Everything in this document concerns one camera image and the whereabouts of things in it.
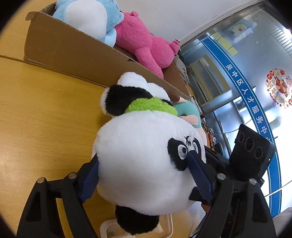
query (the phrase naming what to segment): panda plush toy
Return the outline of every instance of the panda plush toy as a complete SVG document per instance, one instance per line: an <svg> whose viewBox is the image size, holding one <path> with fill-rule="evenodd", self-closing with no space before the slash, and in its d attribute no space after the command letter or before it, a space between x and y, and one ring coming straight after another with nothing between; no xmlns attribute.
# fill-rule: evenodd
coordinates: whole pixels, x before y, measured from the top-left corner
<svg viewBox="0 0 292 238"><path fill-rule="evenodd" d="M113 118L97 133L99 194L116 204L118 224L130 234L152 231L159 215L189 208L196 184L187 168L191 150L206 162L204 142L172 106L163 88L132 72L101 97Z"/></svg>

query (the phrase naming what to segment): blue stripe decal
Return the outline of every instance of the blue stripe decal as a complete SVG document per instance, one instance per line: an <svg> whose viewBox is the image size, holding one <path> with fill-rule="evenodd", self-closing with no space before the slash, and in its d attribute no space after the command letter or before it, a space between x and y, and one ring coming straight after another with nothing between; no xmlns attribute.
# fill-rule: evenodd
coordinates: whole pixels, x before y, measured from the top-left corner
<svg viewBox="0 0 292 238"><path fill-rule="evenodd" d="M265 112L244 75L237 68L234 62L229 58L229 56L216 42L214 42L211 37L203 40L202 44L218 61L220 66L225 70L226 74L229 76L232 83L238 90L249 114L251 115L257 132L275 145L275 140L272 135L272 129L270 128ZM267 173L269 180L269 193L281 188L280 165L277 151L272 158L272 162L268 167ZM281 191L276 192L269 197L269 209L273 217L280 213Z"/></svg>

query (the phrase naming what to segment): stuffed animal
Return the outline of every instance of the stuffed animal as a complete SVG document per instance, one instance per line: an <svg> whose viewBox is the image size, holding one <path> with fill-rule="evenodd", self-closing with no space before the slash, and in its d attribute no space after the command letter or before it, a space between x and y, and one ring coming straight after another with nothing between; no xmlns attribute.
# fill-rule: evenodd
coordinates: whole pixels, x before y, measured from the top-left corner
<svg viewBox="0 0 292 238"><path fill-rule="evenodd" d="M200 134L204 145L207 145L207 136L201 126L201 117L197 107L176 94L171 95L171 100L174 102L173 107L177 110L178 117L190 123Z"/></svg>
<svg viewBox="0 0 292 238"><path fill-rule="evenodd" d="M178 70L179 70L179 72L180 72L180 74L181 74L181 76L183 78L183 81L185 83L190 83L189 77L188 77L188 74L187 74L187 68L186 68L185 64L183 63L183 61L179 58L178 54L176 54L174 56L173 63L178 68Z"/></svg>
<svg viewBox="0 0 292 238"><path fill-rule="evenodd" d="M53 17L111 47L124 19L116 0L58 0Z"/></svg>
<svg viewBox="0 0 292 238"><path fill-rule="evenodd" d="M179 42L153 36L138 17L137 12L125 12L124 20L115 26L116 45L134 54L140 64L163 78L161 69L167 68L180 50Z"/></svg>
<svg viewBox="0 0 292 238"><path fill-rule="evenodd" d="M101 97L113 116L97 133L92 156L99 160L99 194L116 204L118 224L128 233L152 231L159 215L185 210L196 186L186 156L206 162L203 140L177 117L167 93L136 73L125 73Z"/></svg>

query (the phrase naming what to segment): blue plush toy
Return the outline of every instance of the blue plush toy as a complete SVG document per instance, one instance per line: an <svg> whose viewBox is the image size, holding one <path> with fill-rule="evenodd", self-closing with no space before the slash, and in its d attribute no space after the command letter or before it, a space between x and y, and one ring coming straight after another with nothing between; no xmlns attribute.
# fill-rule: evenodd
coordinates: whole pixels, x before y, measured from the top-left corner
<svg viewBox="0 0 292 238"><path fill-rule="evenodd" d="M185 100L176 94L171 96L171 100L173 102L173 107L178 112L178 117L190 123L200 134L204 145L207 145L207 136L201 126L201 117L197 107L190 101Z"/></svg>
<svg viewBox="0 0 292 238"><path fill-rule="evenodd" d="M116 0L58 0L53 17L113 47L124 14Z"/></svg>

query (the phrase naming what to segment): yellow tabletop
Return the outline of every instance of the yellow tabletop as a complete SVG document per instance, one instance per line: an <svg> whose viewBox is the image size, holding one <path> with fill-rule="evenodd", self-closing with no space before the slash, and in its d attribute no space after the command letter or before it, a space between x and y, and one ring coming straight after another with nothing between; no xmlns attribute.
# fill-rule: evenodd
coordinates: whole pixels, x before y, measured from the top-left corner
<svg viewBox="0 0 292 238"><path fill-rule="evenodd" d="M56 0L28 0L0 35L0 213L15 233L37 178L61 179L91 159L99 128L110 120L99 100L103 87L23 61L26 14ZM72 234L57 200L66 238ZM115 218L114 206L97 192L84 208L99 233ZM172 238L188 237L193 212L172 215Z"/></svg>

